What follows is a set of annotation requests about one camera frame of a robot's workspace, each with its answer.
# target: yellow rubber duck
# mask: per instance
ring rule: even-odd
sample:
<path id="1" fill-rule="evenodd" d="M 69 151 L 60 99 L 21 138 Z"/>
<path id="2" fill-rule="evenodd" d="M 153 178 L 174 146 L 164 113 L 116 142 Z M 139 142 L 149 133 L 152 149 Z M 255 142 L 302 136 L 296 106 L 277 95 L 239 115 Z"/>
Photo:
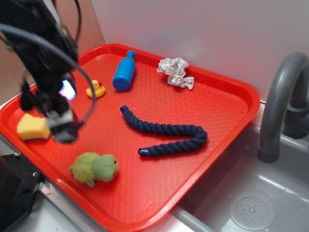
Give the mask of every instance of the yellow rubber duck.
<path id="1" fill-rule="evenodd" d="M 91 82 L 93 87 L 95 88 L 96 98 L 101 97 L 105 93 L 105 87 L 102 85 L 100 81 L 93 80 Z M 92 98 L 91 88 L 86 89 L 86 94 Z"/>

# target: white wall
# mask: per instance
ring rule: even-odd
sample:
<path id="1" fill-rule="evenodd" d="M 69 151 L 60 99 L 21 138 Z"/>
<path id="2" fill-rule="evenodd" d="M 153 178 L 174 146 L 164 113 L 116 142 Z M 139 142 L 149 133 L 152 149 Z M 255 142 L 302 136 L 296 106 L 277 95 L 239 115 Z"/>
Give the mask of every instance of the white wall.
<path id="1" fill-rule="evenodd" d="M 309 55 L 309 0 L 92 0 L 106 43 L 251 84 L 266 100 L 282 60 Z"/>

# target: toy bottle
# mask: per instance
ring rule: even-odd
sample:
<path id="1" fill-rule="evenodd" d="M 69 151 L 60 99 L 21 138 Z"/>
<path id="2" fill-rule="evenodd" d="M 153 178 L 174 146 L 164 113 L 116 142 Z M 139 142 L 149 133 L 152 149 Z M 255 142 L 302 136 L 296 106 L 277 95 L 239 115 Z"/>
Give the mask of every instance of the toy bottle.
<path id="1" fill-rule="evenodd" d="M 128 51 L 126 58 L 122 59 L 118 65 L 114 78 L 112 80 L 112 85 L 118 91 L 127 91 L 132 82 L 132 78 L 135 71 L 135 62 L 133 58 L 135 57 L 134 51 Z"/>

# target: wooden wall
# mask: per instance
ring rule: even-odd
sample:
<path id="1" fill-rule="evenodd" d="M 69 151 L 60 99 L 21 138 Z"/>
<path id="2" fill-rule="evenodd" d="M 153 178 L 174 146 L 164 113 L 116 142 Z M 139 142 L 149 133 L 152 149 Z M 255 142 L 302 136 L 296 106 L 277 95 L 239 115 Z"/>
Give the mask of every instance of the wooden wall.
<path id="1" fill-rule="evenodd" d="M 82 29 L 78 41 L 78 51 L 81 54 L 94 46 L 104 44 L 104 39 L 91 0 L 80 0 L 79 2 L 82 10 Z M 56 6 L 62 21 L 74 36 L 77 31 L 78 19 L 74 0 L 57 0 Z M 24 71 L 25 67 L 18 56 L 8 51 L 5 45 L 0 42 L 0 105 L 21 91 L 20 85 Z"/>

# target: sink drain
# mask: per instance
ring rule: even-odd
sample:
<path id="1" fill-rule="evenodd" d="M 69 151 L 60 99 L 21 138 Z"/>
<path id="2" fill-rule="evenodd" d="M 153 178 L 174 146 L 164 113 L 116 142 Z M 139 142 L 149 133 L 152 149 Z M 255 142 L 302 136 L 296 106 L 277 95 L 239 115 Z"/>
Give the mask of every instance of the sink drain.
<path id="1" fill-rule="evenodd" d="M 271 199 L 259 192 L 247 191 L 237 195 L 230 203 L 230 216 L 248 231 L 265 230 L 276 219 L 276 207 Z"/>

